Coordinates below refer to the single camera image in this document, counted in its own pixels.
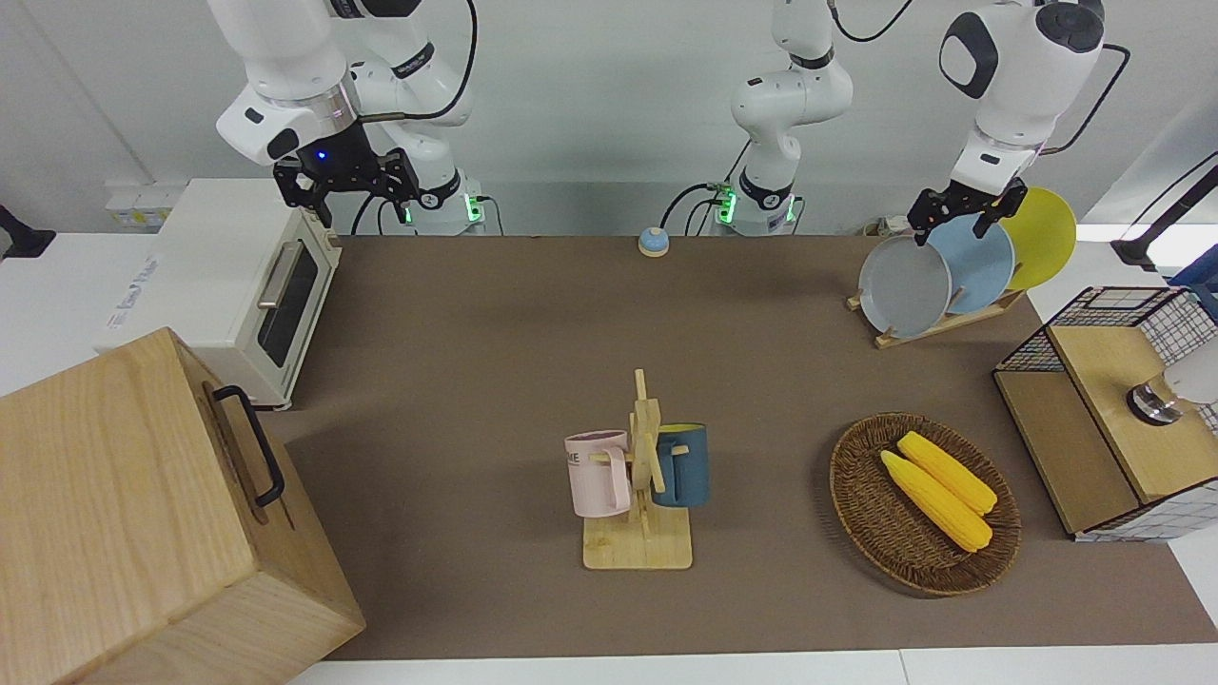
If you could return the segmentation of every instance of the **yellow plate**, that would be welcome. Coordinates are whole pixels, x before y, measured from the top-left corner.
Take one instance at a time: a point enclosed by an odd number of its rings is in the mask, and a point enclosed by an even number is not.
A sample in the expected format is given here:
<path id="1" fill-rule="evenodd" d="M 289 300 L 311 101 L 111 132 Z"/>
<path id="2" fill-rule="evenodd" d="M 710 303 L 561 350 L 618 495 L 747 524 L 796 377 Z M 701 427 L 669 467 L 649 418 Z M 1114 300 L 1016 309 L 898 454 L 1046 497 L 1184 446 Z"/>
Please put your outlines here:
<path id="1" fill-rule="evenodd" d="M 1057 275 L 1078 241 L 1074 212 L 1052 190 L 1029 188 L 1019 211 L 999 222 L 1015 245 L 1015 275 L 1011 290 L 1027 290 Z"/>

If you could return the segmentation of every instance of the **blue mug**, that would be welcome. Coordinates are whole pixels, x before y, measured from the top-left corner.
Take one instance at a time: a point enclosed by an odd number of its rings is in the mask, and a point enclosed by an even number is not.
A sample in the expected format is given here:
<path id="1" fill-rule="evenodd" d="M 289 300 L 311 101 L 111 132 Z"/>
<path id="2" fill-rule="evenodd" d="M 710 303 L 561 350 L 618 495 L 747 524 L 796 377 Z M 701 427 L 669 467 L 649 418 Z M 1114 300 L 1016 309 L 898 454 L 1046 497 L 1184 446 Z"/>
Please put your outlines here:
<path id="1" fill-rule="evenodd" d="M 710 455 L 706 427 L 669 423 L 660 427 L 655 451 L 664 474 L 664 492 L 652 488 L 652 501 L 661 507 L 700 507 L 710 500 Z"/>

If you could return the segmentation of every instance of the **gray plate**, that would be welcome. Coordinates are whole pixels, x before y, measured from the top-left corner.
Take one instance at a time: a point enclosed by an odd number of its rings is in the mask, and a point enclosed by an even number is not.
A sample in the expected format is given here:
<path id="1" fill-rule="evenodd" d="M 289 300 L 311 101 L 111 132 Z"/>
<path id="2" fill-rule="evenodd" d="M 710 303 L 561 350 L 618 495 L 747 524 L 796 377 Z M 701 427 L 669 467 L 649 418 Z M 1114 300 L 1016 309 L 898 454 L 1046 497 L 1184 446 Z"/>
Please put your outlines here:
<path id="1" fill-rule="evenodd" d="M 943 255 L 918 247 L 912 235 L 896 235 L 867 255 L 859 274 L 862 313 L 893 338 L 916 338 L 934 328 L 951 300 L 951 274 Z"/>

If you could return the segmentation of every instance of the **wooden base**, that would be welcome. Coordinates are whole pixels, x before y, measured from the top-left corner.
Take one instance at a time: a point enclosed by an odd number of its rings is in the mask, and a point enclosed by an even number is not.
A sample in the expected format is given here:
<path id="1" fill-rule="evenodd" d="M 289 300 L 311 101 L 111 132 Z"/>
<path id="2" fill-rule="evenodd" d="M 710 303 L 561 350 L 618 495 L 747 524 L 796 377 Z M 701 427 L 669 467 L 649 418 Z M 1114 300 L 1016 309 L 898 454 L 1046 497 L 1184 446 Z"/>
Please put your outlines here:
<path id="1" fill-rule="evenodd" d="M 583 519 L 583 566 L 592 570 L 689 568 L 689 509 L 660 507 L 650 492 L 636 491 L 630 512 Z"/>
<path id="2" fill-rule="evenodd" d="M 1000 371 L 994 379 L 1066 533 L 1141 506 L 1066 372 Z"/>
<path id="3" fill-rule="evenodd" d="M 894 338 L 892 330 L 885 330 L 881 333 L 878 336 L 876 336 L 876 347 L 881 350 L 887 350 L 888 347 L 895 347 L 898 345 L 912 342 L 914 340 L 922 340 L 923 338 L 938 335 L 940 333 L 960 328 L 961 325 L 968 325 L 971 323 L 977 323 L 979 321 L 985 321 L 988 318 L 1004 314 L 1006 313 L 1007 310 L 1011 308 L 1012 305 L 1015 305 L 1016 302 L 1019 301 L 1021 297 L 1023 297 L 1024 293 L 1026 293 L 1024 290 L 1010 290 L 1002 294 L 1002 296 L 999 297 L 993 305 L 985 307 L 984 310 L 978 310 L 968 314 L 943 314 L 943 318 L 939 319 L 939 323 L 937 323 L 934 328 L 927 330 L 922 335 L 917 335 L 914 338 Z M 845 301 L 847 308 L 849 308 L 851 312 L 862 308 L 860 301 L 861 297 L 862 297 L 861 290 L 856 293 L 854 296 L 848 297 Z"/>

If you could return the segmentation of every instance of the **mug rack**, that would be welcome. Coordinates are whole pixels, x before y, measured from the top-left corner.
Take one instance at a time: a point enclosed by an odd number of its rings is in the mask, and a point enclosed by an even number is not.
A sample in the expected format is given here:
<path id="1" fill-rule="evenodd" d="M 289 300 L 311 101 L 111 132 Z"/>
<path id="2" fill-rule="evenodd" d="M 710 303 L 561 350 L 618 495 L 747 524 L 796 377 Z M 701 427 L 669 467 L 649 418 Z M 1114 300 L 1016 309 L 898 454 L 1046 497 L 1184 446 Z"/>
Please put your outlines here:
<path id="1" fill-rule="evenodd" d="M 693 566 L 689 509 L 652 502 L 652 488 L 664 492 L 657 441 L 660 401 L 647 396 L 643 369 L 635 369 L 635 411 L 630 414 L 630 451 L 633 497 L 630 511 L 583 519 L 583 566 L 592 570 L 683 570 Z M 592 455 L 609 461 L 609 455 Z"/>

